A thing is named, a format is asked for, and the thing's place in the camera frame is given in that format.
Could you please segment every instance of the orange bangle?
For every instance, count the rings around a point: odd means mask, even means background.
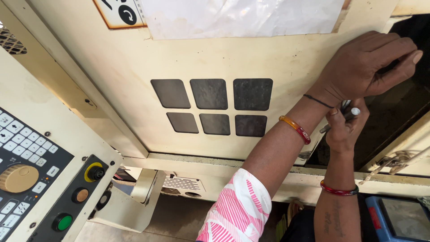
[[[310,137],[309,135],[300,127],[300,125],[298,125],[296,122],[294,122],[292,119],[282,115],[279,117],[279,121],[285,121],[287,124],[291,125],[291,127],[293,127],[297,133],[300,134],[300,136],[303,138],[304,140],[304,144],[308,145],[310,144]]]

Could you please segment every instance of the forearm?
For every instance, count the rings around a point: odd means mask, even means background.
[[[312,89],[307,93],[330,105],[336,105],[337,100],[327,98],[325,94]],[[329,110],[314,100],[302,97],[286,116],[310,135]],[[304,141],[297,131],[288,123],[279,121],[258,142],[242,168],[259,179],[273,197],[291,170],[303,145]]]
[[[335,190],[355,188],[353,152],[331,151],[324,184]],[[316,242],[361,241],[360,214],[357,195],[340,196],[322,191],[314,216]]]

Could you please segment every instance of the white key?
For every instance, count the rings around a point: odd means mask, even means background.
[[[44,139],[43,137],[39,137],[39,138],[35,141],[35,143],[41,146],[42,144],[44,144],[44,143],[45,143],[45,141],[46,141],[46,139]]]
[[[19,215],[11,214],[3,222],[4,225],[3,224],[2,225],[5,226],[6,228],[12,228],[16,224],[16,222],[18,222],[20,217],[21,216]]]
[[[25,151],[25,148],[22,146],[17,146],[12,153],[14,153],[15,155],[21,155],[23,152]]]
[[[46,174],[48,176],[50,176],[50,177],[54,177],[58,173],[59,170],[60,169],[58,169],[57,167],[53,166],[53,167],[51,167],[51,169]]]
[[[25,137],[20,134],[17,134],[12,138],[12,141],[17,144],[21,143],[23,140],[25,140]]]
[[[30,145],[32,144],[33,142],[31,141],[31,140],[29,140],[29,139],[25,139],[22,143],[21,143],[21,146],[22,147],[24,147],[24,148],[28,148],[28,147],[30,147]]]
[[[46,160],[43,158],[40,158],[37,162],[36,165],[38,166],[43,166],[46,163]]]
[[[45,150],[44,148],[39,148],[39,149],[36,151],[36,155],[38,155],[38,156],[43,156],[43,154],[45,154],[45,152],[46,152],[46,150]]]
[[[30,206],[29,203],[22,202],[18,205],[18,207],[15,208],[13,213],[23,215],[29,206]]]
[[[30,158],[32,155],[33,155],[33,153],[32,153],[31,151],[26,150],[26,151],[24,151],[24,153],[22,153],[21,157],[27,160],[27,159],[28,159],[28,158]]]
[[[39,138],[40,135],[38,135],[36,132],[32,132],[29,136],[28,139],[31,141],[36,141]]]
[[[38,161],[40,159],[40,156],[38,156],[38,155],[32,155],[29,159],[28,159],[28,161],[29,162],[32,162],[32,163],[36,163],[36,161]]]
[[[23,130],[21,130],[21,132],[19,132],[20,134],[24,135],[25,137],[29,136],[33,131],[31,131],[31,129],[25,127]]]
[[[13,149],[15,149],[18,145],[12,141],[9,141],[8,143],[6,143],[5,145],[3,145],[3,148],[12,151]]]
[[[46,141],[46,142],[42,145],[42,148],[44,148],[44,149],[49,149],[49,148],[51,148],[51,146],[52,146],[52,143],[51,143],[51,142],[49,142],[49,141]]]
[[[22,128],[24,128],[24,125],[21,124],[18,121],[13,121],[12,123],[10,123],[6,129],[9,130],[12,133],[18,133]]]
[[[13,118],[6,113],[0,114],[0,126],[6,127],[8,124],[10,124],[13,121]]]
[[[55,153],[55,151],[57,151],[58,150],[58,147],[56,147],[56,146],[51,146],[51,148],[49,149],[49,152],[51,152],[52,154],[54,154]]]
[[[33,143],[32,145],[30,145],[30,147],[28,148],[28,150],[31,151],[31,152],[36,152],[38,148],[40,148],[40,146],[38,146],[37,144]]]
[[[6,143],[9,139],[13,137],[13,134],[6,129],[0,131],[0,142]]]
[[[45,183],[38,182],[36,184],[36,186],[34,186],[34,188],[32,189],[32,191],[35,192],[35,193],[41,193],[45,187],[46,187]]]
[[[6,236],[9,230],[10,230],[9,228],[5,228],[5,227],[0,228],[0,240],[2,240]]]
[[[16,202],[8,202],[1,210],[2,214],[8,214],[16,205]]]

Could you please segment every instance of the red bangle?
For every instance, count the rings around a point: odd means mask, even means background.
[[[351,196],[351,195],[355,195],[358,193],[359,189],[358,186],[355,185],[355,189],[352,191],[341,191],[341,190],[334,190],[331,189],[329,187],[327,187],[326,185],[324,185],[324,180],[321,181],[321,188],[329,193],[333,193],[335,195],[339,195],[339,196]]]
[[[300,127],[300,125],[298,125],[296,122],[294,122],[292,119],[282,115],[281,117],[279,117],[279,121],[285,121],[286,123],[288,123],[289,125],[291,125],[291,127],[293,127],[303,138],[304,140],[304,144],[308,145],[310,144],[310,137],[309,135]]]

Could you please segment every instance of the green button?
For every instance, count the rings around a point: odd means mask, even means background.
[[[65,216],[58,223],[58,229],[61,230],[61,231],[63,231],[65,229],[67,229],[70,226],[71,223],[72,223],[72,216],[70,216],[70,215]]]

